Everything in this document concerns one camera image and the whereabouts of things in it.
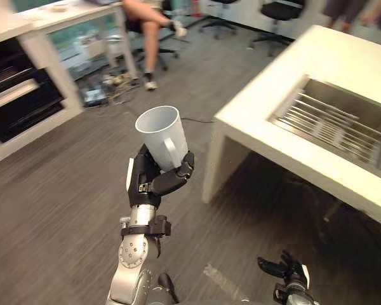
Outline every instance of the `wire rack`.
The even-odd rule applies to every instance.
[[[359,118],[299,92],[278,121],[307,133],[352,157],[375,164],[381,133],[358,122]]]

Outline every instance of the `office chair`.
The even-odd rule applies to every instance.
[[[173,11],[171,0],[164,0],[163,1],[163,15],[167,18],[171,18],[171,15],[167,14],[167,12]],[[135,32],[137,34],[143,34],[140,24],[133,24],[132,22],[126,21],[126,28],[128,31]],[[168,66],[166,65],[165,60],[162,58],[161,54],[163,53],[170,53],[173,55],[174,58],[179,58],[179,53],[177,50],[171,50],[171,49],[164,49],[159,48],[158,49],[158,62],[161,64],[164,71],[168,70]],[[144,48],[138,48],[133,51],[134,55],[138,55],[137,63],[139,64],[141,61],[145,58]]]
[[[259,37],[250,43],[250,48],[254,48],[254,43],[259,41],[269,41],[270,46],[268,56],[272,57],[274,52],[273,42],[289,46],[290,41],[285,40],[283,36],[277,33],[279,21],[288,21],[299,18],[305,5],[306,0],[284,0],[282,3],[273,1],[262,5],[261,14],[273,19],[272,32],[260,33]]]
[[[224,10],[226,10],[227,8],[229,8],[229,4],[231,3],[235,3],[239,0],[212,0],[213,2],[218,2],[218,3],[222,3],[222,9],[219,11],[218,13],[218,17],[220,19],[217,19],[217,20],[214,20],[208,24],[205,24],[203,25],[200,29],[199,29],[199,32],[202,33],[203,32],[203,29],[207,28],[207,27],[216,27],[216,34],[215,34],[215,39],[219,39],[219,33],[220,33],[220,28],[221,27],[226,27],[230,30],[232,30],[232,34],[233,35],[236,35],[236,28],[230,24],[230,22],[226,21],[226,20],[223,20],[223,15],[224,15]]]

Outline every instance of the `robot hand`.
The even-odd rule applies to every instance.
[[[309,272],[292,257],[289,252],[283,250],[281,255],[283,262],[276,264],[261,257],[258,258],[258,266],[269,275],[282,278],[285,285],[276,284],[274,300],[280,304],[313,305],[318,304],[309,293]]]
[[[161,169],[144,144],[128,165],[126,187],[130,207],[152,205],[158,208],[162,196],[186,184],[193,173],[194,160],[193,153],[189,151],[180,167],[160,174]]]

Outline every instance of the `sneaker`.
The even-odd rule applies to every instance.
[[[148,91],[153,91],[158,88],[157,83],[154,81],[153,73],[144,73],[144,86]]]
[[[178,20],[172,21],[170,29],[175,32],[175,37],[178,39],[183,38],[188,33],[188,30]]]

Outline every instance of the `mug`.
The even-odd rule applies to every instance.
[[[135,128],[163,171],[181,166],[188,145],[177,108],[159,106],[149,109],[138,117]]]

